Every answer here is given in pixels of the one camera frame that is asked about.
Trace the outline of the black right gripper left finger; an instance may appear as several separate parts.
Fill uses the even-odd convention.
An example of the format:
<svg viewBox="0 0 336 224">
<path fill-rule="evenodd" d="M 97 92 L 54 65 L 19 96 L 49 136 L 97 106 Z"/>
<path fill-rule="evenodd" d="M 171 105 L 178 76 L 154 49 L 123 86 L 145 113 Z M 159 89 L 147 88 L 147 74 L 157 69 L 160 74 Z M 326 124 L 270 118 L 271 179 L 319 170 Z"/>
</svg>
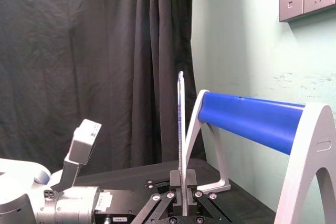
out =
<svg viewBox="0 0 336 224">
<path fill-rule="evenodd" d="M 182 191 L 176 173 L 176 170 L 170 172 L 167 189 L 162 193 L 153 193 L 131 223 L 179 223 Z"/>
</svg>

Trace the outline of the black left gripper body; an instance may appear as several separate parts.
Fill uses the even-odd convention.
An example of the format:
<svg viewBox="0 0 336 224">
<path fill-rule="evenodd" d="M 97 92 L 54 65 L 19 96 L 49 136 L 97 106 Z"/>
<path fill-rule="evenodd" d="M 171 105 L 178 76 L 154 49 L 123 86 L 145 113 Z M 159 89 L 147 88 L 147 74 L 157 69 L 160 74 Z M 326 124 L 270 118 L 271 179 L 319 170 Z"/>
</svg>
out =
<svg viewBox="0 0 336 224">
<path fill-rule="evenodd" d="M 95 223 L 131 223 L 150 196 L 147 189 L 102 189 L 95 207 Z"/>
</svg>

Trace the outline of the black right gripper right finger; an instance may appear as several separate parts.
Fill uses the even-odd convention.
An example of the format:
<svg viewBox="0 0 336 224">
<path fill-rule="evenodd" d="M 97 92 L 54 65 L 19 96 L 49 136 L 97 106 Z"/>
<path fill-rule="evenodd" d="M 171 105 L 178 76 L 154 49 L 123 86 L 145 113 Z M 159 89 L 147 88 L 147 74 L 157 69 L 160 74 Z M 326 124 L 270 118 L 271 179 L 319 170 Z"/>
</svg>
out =
<svg viewBox="0 0 336 224">
<path fill-rule="evenodd" d="M 196 171 L 187 170 L 187 223 L 232 223 L 233 212 L 219 198 L 231 189 L 231 184 L 223 179 L 218 182 L 198 185 Z"/>
</svg>

